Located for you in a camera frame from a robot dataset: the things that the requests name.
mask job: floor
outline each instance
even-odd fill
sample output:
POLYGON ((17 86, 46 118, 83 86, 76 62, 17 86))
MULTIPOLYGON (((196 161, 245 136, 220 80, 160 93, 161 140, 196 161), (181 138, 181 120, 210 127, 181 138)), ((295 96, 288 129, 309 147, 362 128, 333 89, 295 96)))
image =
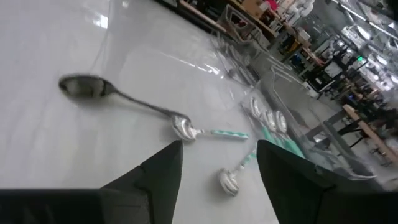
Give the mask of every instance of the floor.
MULTIPOLYGON (((271 50, 271 52, 273 57, 279 60, 283 59, 283 56, 275 49, 275 47, 271 50)), ((339 103, 329 100, 329 97, 327 96, 322 96, 319 100, 312 99, 308 101, 306 100, 308 97, 299 92, 298 89, 299 88, 292 85, 281 85, 276 90, 279 90, 279 93, 285 104, 288 105, 289 108, 297 111, 302 116, 310 129, 319 125, 320 121, 326 121, 334 114, 342 110, 339 103)), ((334 124, 334 128, 336 130, 340 130, 343 127, 345 127, 345 123, 342 121, 334 124)), ((352 143, 356 142, 359 137, 360 136, 357 133, 348 133, 343 136, 343 139, 348 145, 351 145, 352 143)), ((370 167, 370 169, 377 176, 377 182, 379 182, 383 188, 386 190, 398 189, 398 167, 394 164, 391 164, 388 167, 382 166, 381 164, 384 163, 384 161, 370 153, 371 149, 375 148, 377 148, 375 143, 372 140, 368 140, 359 142, 352 148, 352 150, 358 159, 370 167)))
MULTIPOLYGON (((127 94, 188 114, 193 125, 251 134, 208 34, 154 1, 0 3, 0 187, 93 188, 178 139, 167 119, 112 96, 77 103, 66 73, 95 73, 127 94)), ((253 162, 227 196, 216 175, 255 145, 200 138, 184 145, 174 223, 277 223, 253 162)))

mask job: clear plastic bin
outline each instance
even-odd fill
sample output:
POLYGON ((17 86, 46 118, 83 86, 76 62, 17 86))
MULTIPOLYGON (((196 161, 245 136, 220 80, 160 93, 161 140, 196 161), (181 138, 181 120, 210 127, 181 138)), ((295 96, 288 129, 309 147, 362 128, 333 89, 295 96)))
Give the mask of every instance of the clear plastic bin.
POLYGON ((219 56, 229 62, 226 69, 231 78, 252 80, 253 88, 241 106, 258 139, 349 179, 375 178, 370 165, 351 151, 332 125, 324 122, 328 108, 310 97, 291 67, 256 44, 255 39, 241 43, 217 32, 211 39, 219 56), (318 134, 309 136, 314 129, 318 134))
POLYGON ((352 153, 333 126, 321 122, 325 118, 320 103, 307 94, 302 82, 270 60, 263 65, 269 69, 241 102, 257 137, 349 179, 375 178, 370 166, 352 153), (308 138, 314 128, 319 134, 308 138))

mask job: cardboard box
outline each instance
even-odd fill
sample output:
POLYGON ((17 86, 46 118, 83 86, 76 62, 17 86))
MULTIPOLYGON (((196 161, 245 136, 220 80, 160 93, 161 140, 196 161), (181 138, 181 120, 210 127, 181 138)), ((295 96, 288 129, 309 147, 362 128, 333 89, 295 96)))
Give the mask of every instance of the cardboard box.
POLYGON ((263 2, 264 2, 263 0, 244 0, 242 2, 242 7, 250 15, 259 19, 264 13, 264 11, 260 8, 260 5, 263 2))

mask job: teal and white handle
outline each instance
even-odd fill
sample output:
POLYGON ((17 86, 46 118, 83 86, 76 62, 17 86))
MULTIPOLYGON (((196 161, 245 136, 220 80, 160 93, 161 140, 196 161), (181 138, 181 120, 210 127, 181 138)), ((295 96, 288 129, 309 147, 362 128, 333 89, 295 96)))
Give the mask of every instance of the teal and white handle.
POLYGON ((241 133, 241 132, 222 131, 222 130, 210 130, 209 132, 213 136, 220 136, 220 137, 226 137, 226 138, 235 138, 235 139, 240 139, 240 140, 248 140, 249 139, 249 135, 248 134, 241 133))
POLYGON ((301 151, 301 149, 299 148, 299 146, 296 144, 296 142, 291 140, 291 138, 289 138, 289 136, 285 136, 284 134, 279 134, 282 137, 282 140, 280 140, 279 138, 274 138, 273 134, 265 126, 262 127, 262 134, 264 135, 264 138, 267 141, 281 147, 282 149, 286 149, 286 150, 296 154, 297 156, 300 156, 301 158, 305 159, 305 156, 304 156, 303 152, 301 151))
POLYGON ((257 158, 257 148, 254 148, 249 154, 246 155, 246 157, 239 164, 238 168, 235 169, 233 174, 236 175, 239 171, 243 170, 248 163, 250 163, 253 159, 256 158, 257 158))

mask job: ceiling light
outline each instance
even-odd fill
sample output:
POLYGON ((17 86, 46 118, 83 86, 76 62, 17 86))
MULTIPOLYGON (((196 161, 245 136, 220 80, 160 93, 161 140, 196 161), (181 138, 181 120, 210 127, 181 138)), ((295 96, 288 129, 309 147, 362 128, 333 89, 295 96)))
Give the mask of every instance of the ceiling light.
POLYGON ((370 40, 370 38, 371 38, 371 35, 368 33, 368 32, 366 32, 362 27, 360 27, 360 26, 357 26, 357 28, 358 28, 358 32, 366 39, 366 40, 370 40))
POLYGON ((383 65, 387 65, 388 64, 388 61, 386 59, 382 58, 380 55, 377 55, 376 58, 383 65))

